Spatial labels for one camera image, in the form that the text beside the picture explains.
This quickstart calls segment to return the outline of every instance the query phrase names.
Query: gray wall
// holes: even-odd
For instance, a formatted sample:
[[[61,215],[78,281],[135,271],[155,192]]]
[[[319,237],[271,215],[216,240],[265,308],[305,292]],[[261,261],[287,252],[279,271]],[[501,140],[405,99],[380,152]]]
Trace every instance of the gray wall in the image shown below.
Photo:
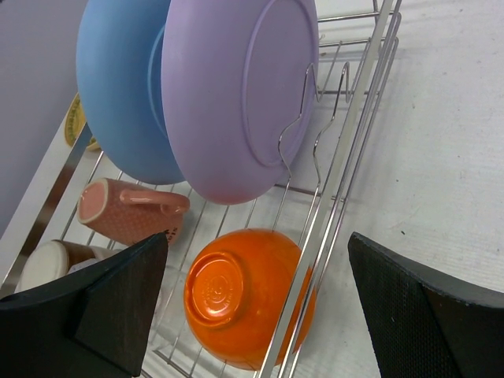
[[[77,91],[75,45],[86,3],[0,4],[0,235]]]

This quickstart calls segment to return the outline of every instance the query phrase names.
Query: cup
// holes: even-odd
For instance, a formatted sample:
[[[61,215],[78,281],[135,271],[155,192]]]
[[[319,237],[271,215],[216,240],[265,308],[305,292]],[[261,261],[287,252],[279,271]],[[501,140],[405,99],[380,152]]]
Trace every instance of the cup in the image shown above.
[[[83,246],[63,240],[41,244],[28,257],[16,293],[47,284],[118,251],[99,246]]]
[[[80,195],[77,218],[81,224],[126,246],[158,232],[166,232],[168,242],[173,243],[190,205],[183,195],[98,179]]]
[[[212,241],[196,257],[184,288],[187,323],[215,357],[236,368],[259,370],[301,256],[298,246],[279,232],[247,229]],[[302,299],[306,276],[276,363],[286,352]],[[313,293],[295,350],[313,318]]]

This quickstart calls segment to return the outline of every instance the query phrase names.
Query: dish rack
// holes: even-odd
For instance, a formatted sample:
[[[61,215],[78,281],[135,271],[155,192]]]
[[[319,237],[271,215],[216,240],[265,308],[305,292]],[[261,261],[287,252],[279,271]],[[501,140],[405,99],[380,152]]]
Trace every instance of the dish rack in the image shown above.
[[[260,371],[234,369],[218,361],[197,344],[187,322],[181,321],[168,346],[151,347],[146,354],[143,376],[241,377],[316,376],[316,362],[304,346],[292,353],[307,298],[319,291],[322,277],[335,246],[347,209],[347,199],[383,96],[392,62],[398,48],[401,0],[369,0],[368,12],[319,19],[320,64],[306,70],[305,87],[317,85],[317,104],[304,146],[288,175],[267,194],[246,204],[218,206],[199,197],[187,183],[155,187],[191,199],[191,214],[184,221],[179,242],[170,249],[169,264],[175,267],[179,285],[198,252],[212,239],[239,228],[276,229],[299,244],[302,256],[283,306],[267,356]],[[333,39],[334,35],[358,35]],[[303,100],[300,101],[300,114]],[[76,196],[83,183],[94,177],[109,176],[136,182],[113,166],[104,153],[84,154],[91,132],[84,127],[59,173],[26,241],[2,286],[2,294],[13,291],[26,258],[44,239],[67,239],[76,243],[117,248],[112,240],[96,235],[78,224]],[[282,156],[281,139],[278,142]],[[83,181],[83,172],[89,172]],[[274,366],[287,325],[301,291],[302,281],[312,269],[308,291],[289,341],[288,353],[280,366]]]

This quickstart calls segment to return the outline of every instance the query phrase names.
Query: white surface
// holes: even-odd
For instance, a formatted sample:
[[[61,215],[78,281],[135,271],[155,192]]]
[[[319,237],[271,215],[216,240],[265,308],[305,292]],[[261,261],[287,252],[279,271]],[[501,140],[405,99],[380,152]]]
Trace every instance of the white surface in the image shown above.
[[[330,3],[317,2],[321,16],[329,14],[325,7]],[[297,376],[379,376],[347,258],[352,231],[433,268],[504,291],[504,49],[498,34],[504,5],[499,0],[411,0],[404,2],[402,15],[398,54]],[[58,132],[0,242],[0,273],[16,256],[68,151]],[[93,160],[92,155],[86,159]],[[61,207],[75,203],[91,170],[85,165]],[[191,201],[194,209],[201,208],[196,197]],[[246,206],[235,211],[237,217],[248,213]],[[58,212],[61,222],[64,214],[58,215],[63,212],[59,207]],[[299,224],[289,212],[281,223],[281,231],[295,235]],[[223,232],[234,226],[225,225]],[[210,235],[217,228],[212,217],[204,216],[198,230]],[[47,237],[55,230],[51,225]],[[89,234],[77,230],[72,237],[86,242]],[[94,237],[92,243],[100,241]]]

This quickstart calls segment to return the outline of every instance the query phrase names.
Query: orange bowl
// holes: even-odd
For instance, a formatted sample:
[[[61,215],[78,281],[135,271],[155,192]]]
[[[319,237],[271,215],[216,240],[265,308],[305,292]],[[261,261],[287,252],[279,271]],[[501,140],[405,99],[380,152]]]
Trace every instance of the orange bowl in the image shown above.
[[[215,357],[241,369],[259,370],[294,278],[301,251],[279,232],[247,229],[212,241],[195,259],[184,288],[187,323]],[[287,345],[308,287],[305,278],[276,360]],[[297,350],[308,333],[315,293],[301,326]]]

